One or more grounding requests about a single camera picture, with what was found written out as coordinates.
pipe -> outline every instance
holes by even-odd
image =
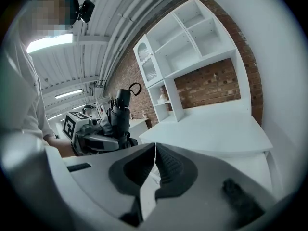
[[[125,41],[123,42],[123,44],[121,45],[120,49],[118,50],[117,54],[116,54],[116,57],[114,58],[114,61],[112,62],[112,65],[111,65],[111,68],[109,69],[109,72],[107,73],[107,76],[106,76],[106,80],[108,79],[110,73],[111,73],[111,70],[117,60],[117,58],[119,57],[121,51],[123,50],[125,44],[127,43],[128,39],[131,37],[131,35],[134,33],[134,31],[136,30],[136,28],[139,26],[139,24],[144,20],[145,17],[147,17],[147,15],[154,9],[156,8],[161,2],[163,2],[164,0],[159,0],[157,3],[155,3],[144,15],[143,17],[136,23],[136,25],[134,26],[134,28],[130,31],[129,35],[126,37]]]
[[[101,83],[102,81],[102,77],[103,77],[103,72],[104,72],[104,67],[109,55],[109,52],[111,50],[111,47],[115,41],[116,36],[119,33],[120,28],[122,27],[122,25],[124,24],[125,20],[128,18],[129,14],[134,10],[134,8],[138,5],[138,3],[141,0],[134,0],[133,3],[130,4],[130,6],[128,7],[128,9],[125,11],[125,13],[123,14],[123,16],[121,17],[119,23],[116,25],[115,30],[112,33],[112,36],[110,38],[110,41],[108,43],[104,58],[103,58],[103,63],[102,63],[102,67],[101,67],[101,71],[100,71],[100,77],[99,77],[99,81]]]
[[[106,67],[106,70],[104,73],[108,73],[111,62],[113,57],[116,54],[117,49],[119,48],[120,43],[122,42],[124,36],[127,34],[128,30],[130,29],[131,25],[135,22],[135,20],[141,15],[141,13],[153,2],[154,0],[147,0],[138,10],[137,12],[134,14],[134,16],[131,18],[131,20],[127,23],[126,27],[124,28],[124,30],[122,31],[120,37],[118,38],[114,49],[112,51],[112,56],[109,59],[108,65]]]

white countertop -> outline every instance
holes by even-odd
[[[134,126],[140,124],[141,122],[144,122],[148,119],[133,119],[133,120],[129,120],[129,128],[133,128]]]
[[[185,113],[179,122],[158,123],[140,135],[141,140],[216,156],[259,153],[272,148],[255,119],[236,107],[216,104],[188,109]]]

black slot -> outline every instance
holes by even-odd
[[[69,172],[74,172],[74,171],[82,170],[82,169],[89,168],[89,167],[91,167],[90,164],[83,163],[83,164],[68,166],[67,169]]]

ceiling light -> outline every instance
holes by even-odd
[[[82,105],[82,106],[78,106],[78,107],[76,107],[76,108],[73,108],[73,110],[79,109],[79,108],[81,108],[81,107],[83,107],[83,106],[85,106],[85,104]]]
[[[31,53],[34,51],[38,51],[40,49],[44,49],[50,46],[59,45],[59,44],[67,44],[67,43],[73,43],[73,34],[63,34],[56,38],[43,38],[36,41],[33,41],[29,44],[29,47],[27,48],[27,52]]]
[[[54,119],[54,118],[56,118],[56,117],[58,117],[58,116],[60,116],[60,115],[62,115],[62,114],[55,115],[55,116],[53,116],[52,118],[49,118],[48,120]]]
[[[76,93],[80,93],[80,92],[82,92],[82,89],[70,91],[70,92],[67,92],[67,93],[63,93],[63,94],[55,96],[55,98],[58,99],[58,98],[66,97],[66,96],[73,95],[73,94],[76,94]]]

